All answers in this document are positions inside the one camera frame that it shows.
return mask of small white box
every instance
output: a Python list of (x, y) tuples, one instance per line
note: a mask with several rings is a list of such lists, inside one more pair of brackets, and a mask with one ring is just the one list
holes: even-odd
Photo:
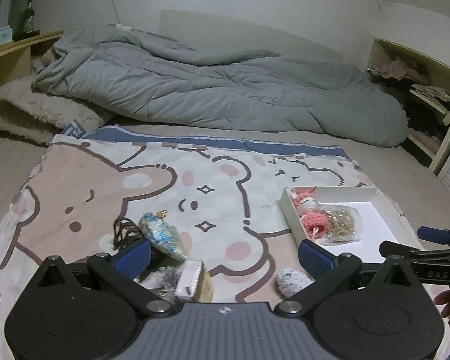
[[(379, 246), (387, 240), (414, 248), (423, 249), (407, 219), (400, 215), (385, 195), (374, 187), (294, 187), (297, 193), (314, 188), (313, 194), (320, 204), (339, 204), (357, 209), (363, 221), (360, 241), (333, 246), (323, 246), (330, 253), (339, 255), (353, 253), (366, 263), (381, 263)], [(285, 220), (292, 231), (297, 245), (306, 239), (305, 229), (300, 222), (287, 189), (279, 201)]]

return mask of cartoon print blanket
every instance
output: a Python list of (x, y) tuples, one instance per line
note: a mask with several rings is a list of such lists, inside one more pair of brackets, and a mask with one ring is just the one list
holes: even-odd
[(275, 273), (301, 269), (277, 204), (293, 185), (372, 183), (344, 157), (57, 135), (0, 224), (0, 359), (12, 359), (6, 317), (43, 259), (113, 253), (118, 216), (137, 223), (144, 212), (168, 210), (189, 258), (205, 262), (214, 302), (276, 304)]

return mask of blue and gold foil wrapper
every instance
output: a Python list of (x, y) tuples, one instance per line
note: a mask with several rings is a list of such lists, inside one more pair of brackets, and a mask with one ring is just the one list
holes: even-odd
[(183, 261), (187, 258), (187, 252), (175, 226), (170, 226), (163, 220), (166, 213), (146, 212), (138, 222), (138, 227), (154, 248), (173, 259)]

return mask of beige bed sheet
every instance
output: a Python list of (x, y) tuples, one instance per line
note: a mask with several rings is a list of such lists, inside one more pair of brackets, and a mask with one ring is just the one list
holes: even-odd
[[(338, 144), (351, 158), (358, 161), (363, 171), (383, 193), (398, 203), (414, 230), (422, 225), (450, 228), (450, 193), (427, 168), (421, 166), (401, 147), (386, 149), (308, 131), (264, 133), (147, 125), (128, 119), (119, 119), (117, 122), (132, 131), (164, 136), (209, 135), (323, 146)], [(44, 147), (19, 140), (0, 138), (0, 221), (13, 196), (25, 182), (31, 169), (40, 162), (45, 150)]]

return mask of bottle label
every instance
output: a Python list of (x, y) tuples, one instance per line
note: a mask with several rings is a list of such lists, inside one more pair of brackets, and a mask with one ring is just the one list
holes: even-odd
[(23, 24), (23, 32), (30, 33), (34, 32), (34, 17), (30, 16)]

